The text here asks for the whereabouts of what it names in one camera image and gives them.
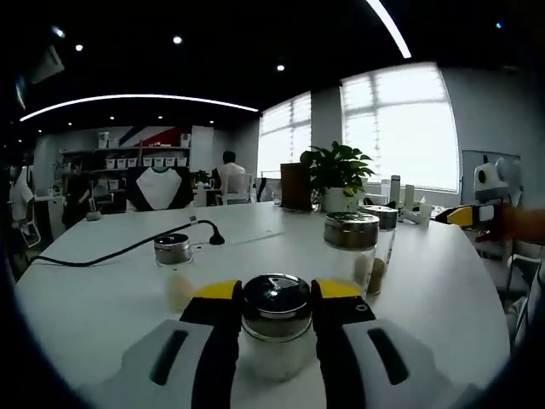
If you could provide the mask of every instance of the jar with brown contents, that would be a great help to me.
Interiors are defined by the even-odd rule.
[[[376,205],[362,206],[360,211],[377,216],[380,219],[375,261],[373,262],[373,271],[367,290],[368,294],[375,295],[381,292],[382,279],[390,263],[395,228],[398,221],[398,211],[386,206]]]

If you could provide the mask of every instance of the led light strip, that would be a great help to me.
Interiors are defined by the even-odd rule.
[[[403,56],[403,58],[410,58],[410,51],[409,51],[409,47],[407,47],[407,43],[403,39],[401,32],[399,32],[398,27],[393,22],[392,17],[386,11],[381,1],[380,0],[366,0],[366,1],[373,8],[373,10],[375,10],[376,15],[378,15],[379,19],[381,19],[382,24],[386,26],[387,30],[390,32],[390,35],[392,36],[393,41],[395,41],[395,43],[397,44],[398,49],[401,52],[401,55]]]
[[[19,120],[21,122],[23,122],[23,121],[26,121],[27,119],[36,117],[37,115],[40,115],[42,113],[45,113],[45,112],[48,112],[48,111],[53,111],[54,109],[57,109],[57,108],[68,107],[70,105],[76,105],[76,104],[81,104],[81,103],[84,103],[84,102],[91,102],[91,101],[118,100],[118,99],[121,99],[121,98],[159,98],[159,99],[163,99],[163,100],[205,102],[207,104],[222,105],[224,107],[244,109],[245,111],[251,111],[251,112],[257,112],[258,111],[255,108],[245,107],[245,106],[237,105],[237,104],[231,104],[229,102],[206,100],[204,98],[195,98],[195,97],[192,97],[192,96],[160,95],[160,94],[119,94],[119,95],[90,96],[89,98],[81,98],[79,100],[61,102],[60,104],[52,105],[51,107],[43,108],[43,109],[40,109],[40,110],[35,111],[33,113],[29,113],[28,115],[25,115],[24,117],[22,117]]]

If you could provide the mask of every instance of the man in white shirt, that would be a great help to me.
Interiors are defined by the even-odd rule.
[[[17,177],[14,185],[9,190],[9,200],[11,201],[11,214],[16,224],[23,223],[30,213],[29,203],[34,199],[34,193],[29,187],[31,171],[28,166],[24,166]]]
[[[246,169],[238,164],[235,164],[235,160],[237,160],[237,154],[235,152],[225,151],[223,153],[224,165],[218,167],[218,173],[220,174],[221,179],[222,192],[224,190],[224,187],[228,184],[227,180],[229,179],[229,176],[243,175],[246,173]],[[237,192],[239,190],[242,190],[242,187],[228,186],[228,189],[229,192]]]

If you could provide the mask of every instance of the white bottle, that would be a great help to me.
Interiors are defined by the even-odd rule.
[[[413,185],[405,185],[404,208],[408,211],[412,211],[414,204],[415,204],[415,187]]]
[[[392,175],[390,181],[390,202],[395,202],[395,207],[399,208],[399,190],[401,189],[401,176]]]

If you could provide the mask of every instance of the green leaves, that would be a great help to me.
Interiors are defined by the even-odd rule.
[[[300,161],[311,177],[311,188],[323,195],[326,188],[343,187],[347,196],[363,191],[361,177],[374,175],[365,161],[372,160],[359,149],[334,141],[331,150],[311,147],[301,154]]]

